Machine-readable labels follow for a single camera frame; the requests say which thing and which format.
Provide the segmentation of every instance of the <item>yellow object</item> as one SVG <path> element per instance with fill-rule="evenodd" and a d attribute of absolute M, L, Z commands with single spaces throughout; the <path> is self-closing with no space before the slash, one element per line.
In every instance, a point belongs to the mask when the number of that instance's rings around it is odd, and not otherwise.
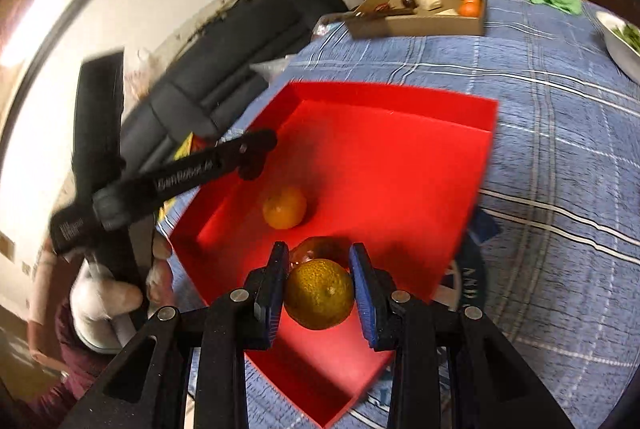
<path fill-rule="evenodd" d="M 185 141 L 182 143 L 180 148 L 174 154 L 174 160 L 178 160 L 178 158 L 184 158 L 191 154 L 191 142 L 193 141 L 193 133 L 190 133 Z M 158 211 L 158 223 L 164 219 L 166 213 L 171 210 L 171 207 L 174 206 L 175 198 L 171 198 L 162 204 L 160 210 Z"/>
<path fill-rule="evenodd" d="M 274 229 L 290 229 L 302 221 L 306 213 L 306 198 L 293 186 L 284 187 L 262 204 L 264 221 Z"/>
<path fill-rule="evenodd" d="M 287 314 L 309 330 L 325 330 L 347 319 L 353 309 L 353 282 L 334 261 L 312 259 L 294 268 L 285 285 Z"/>

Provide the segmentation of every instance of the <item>red box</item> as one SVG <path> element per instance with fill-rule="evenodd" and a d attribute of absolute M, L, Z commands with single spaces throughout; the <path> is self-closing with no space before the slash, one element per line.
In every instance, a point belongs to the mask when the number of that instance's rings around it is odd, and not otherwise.
<path fill-rule="evenodd" d="M 177 255 L 209 304 L 263 266 L 275 241 L 292 249 L 334 235 L 364 242 L 398 287 L 428 300 L 476 203 L 497 107 L 411 86 L 289 83 L 251 126 L 278 135 L 262 175 L 203 186 L 172 234 Z M 275 231 L 262 202 L 287 184 L 303 189 L 307 214 L 299 226 Z M 369 348 L 356 309 L 320 332 L 283 310 L 273 348 L 248 356 L 320 427 L 337 421 L 390 358 Z"/>

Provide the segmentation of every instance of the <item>cardboard box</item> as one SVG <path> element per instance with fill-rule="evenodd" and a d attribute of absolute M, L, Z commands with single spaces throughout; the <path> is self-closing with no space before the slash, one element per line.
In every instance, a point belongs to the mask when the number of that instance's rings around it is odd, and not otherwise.
<path fill-rule="evenodd" d="M 401 0 L 365 0 L 358 8 L 360 12 L 373 12 L 380 3 L 389 3 L 392 8 L 404 8 Z M 482 0 L 480 16 L 436 16 L 443 10 L 457 10 L 461 0 L 442 0 L 442 7 L 435 10 L 417 8 L 412 16 L 388 16 L 381 19 L 351 19 L 346 22 L 351 36 L 356 39 L 387 37 L 392 35 L 484 35 L 486 0 Z"/>

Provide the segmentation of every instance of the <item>table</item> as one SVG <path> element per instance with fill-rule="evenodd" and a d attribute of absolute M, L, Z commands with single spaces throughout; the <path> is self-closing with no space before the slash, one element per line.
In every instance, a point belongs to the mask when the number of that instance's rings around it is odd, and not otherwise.
<path fill-rule="evenodd" d="M 482 246 L 485 311 L 578 429 L 596 428 L 638 368 L 640 90 L 611 61 L 594 13 L 488 0 L 485 37 L 313 42 L 228 132 L 239 135 L 289 80 L 408 84 L 500 101 L 480 205 L 502 233 Z M 170 232 L 194 192 L 180 197 Z M 178 306 L 200 305 L 175 257 Z M 250 426 L 313 424 L 246 364 Z M 386 424 L 390 376 L 336 425 Z"/>

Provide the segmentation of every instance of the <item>plastic bag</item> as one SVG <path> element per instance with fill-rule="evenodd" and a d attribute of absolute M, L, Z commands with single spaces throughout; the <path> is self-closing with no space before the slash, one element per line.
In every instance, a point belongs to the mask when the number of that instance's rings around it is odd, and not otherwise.
<path fill-rule="evenodd" d="M 289 66 L 293 57 L 295 57 L 295 55 L 289 54 L 281 57 L 280 59 L 265 61 L 264 63 L 250 64 L 249 67 L 265 81 L 271 84 L 276 77 L 284 72 L 285 68 Z"/>
<path fill-rule="evenodd" d="M 125 111 L 131 110 L 148 93 L 159 75 L 159 63 L 146 48 L 125 50 L 124 101 Z"/>

